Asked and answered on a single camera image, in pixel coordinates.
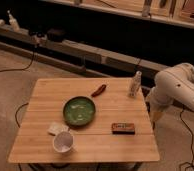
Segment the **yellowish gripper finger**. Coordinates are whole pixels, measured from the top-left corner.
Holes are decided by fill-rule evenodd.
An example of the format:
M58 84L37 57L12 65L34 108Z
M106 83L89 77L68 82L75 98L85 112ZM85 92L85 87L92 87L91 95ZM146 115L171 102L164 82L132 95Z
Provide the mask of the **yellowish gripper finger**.
M158 109L152 108L150 110L150 119L151 119L151 121L152 122L157 122L162 117L163 111L164 111L163 108L158 108Z

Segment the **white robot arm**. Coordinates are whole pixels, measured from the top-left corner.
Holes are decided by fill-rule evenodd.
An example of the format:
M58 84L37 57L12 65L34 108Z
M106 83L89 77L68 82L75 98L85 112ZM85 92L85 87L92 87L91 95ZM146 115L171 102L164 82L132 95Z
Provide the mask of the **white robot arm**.
M181 63L159 71L154 78L155 86L146 101L150 105L150 119L158 121L174 100L194 111L194 66Z

